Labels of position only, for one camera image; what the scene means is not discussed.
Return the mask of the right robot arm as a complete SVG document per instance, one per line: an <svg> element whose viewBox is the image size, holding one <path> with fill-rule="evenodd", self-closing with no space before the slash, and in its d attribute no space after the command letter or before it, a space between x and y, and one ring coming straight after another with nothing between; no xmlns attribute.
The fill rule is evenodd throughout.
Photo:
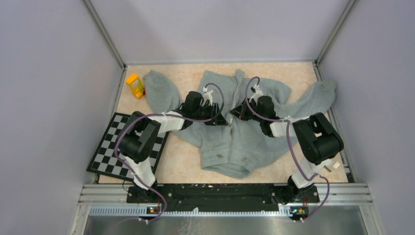
<svg viewBox="0 0 415 235"><path fill-rule="evenodd" d="M342 138L324 114L281 118L269 96L245 100L230 113L243 121L259 122L263 134L270 138L286 138L297 171L275 193L276 201L282 204L301 201L320 171L344 148Z"/></svg>

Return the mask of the grey zip-up jacket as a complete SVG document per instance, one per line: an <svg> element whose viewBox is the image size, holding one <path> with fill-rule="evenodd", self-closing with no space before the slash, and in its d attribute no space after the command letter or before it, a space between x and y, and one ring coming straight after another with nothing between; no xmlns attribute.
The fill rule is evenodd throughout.
<svg viewBox="0 0 415 235"><path fill-rule="evenodd" d="M206 71L198 92L202 92L208 83L216 84L222 94L216 94L213 100L224 104L222 115L227 120L227 116L232 115L230 110L252 95L246 91L248 81L242 70L236 70L234 75ZM281 118L304 118L325 113L335 100L336 84L331 80L315 82L295 103L288 103L291 89L282 82L262 78L259 86L272 99L276 115ZM289 150L286 138L270 138L262 133L258 122L242 121L235 116L231 126L207 126L195 122L175 134L200 149L203 170L237 179L249 176L257 168L271 165Z"/></svg>

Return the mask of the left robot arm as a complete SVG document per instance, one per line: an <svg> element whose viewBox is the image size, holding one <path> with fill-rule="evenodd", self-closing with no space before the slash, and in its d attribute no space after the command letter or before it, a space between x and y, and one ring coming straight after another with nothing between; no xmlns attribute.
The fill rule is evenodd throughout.
<svg viewBox="0 0 415 235"><path fill-rule="evenodd" d="M160 134L180 131L195 122L207 126L226 125L221 112L224 104L213 101L213 91L204 94L191 91L178 108L167 113L144 114L133 112L118 135L114 154L122 155L132 172L138 196L144 202L152 202L157 196L156 182L150 163L150 154Z"/></svg>

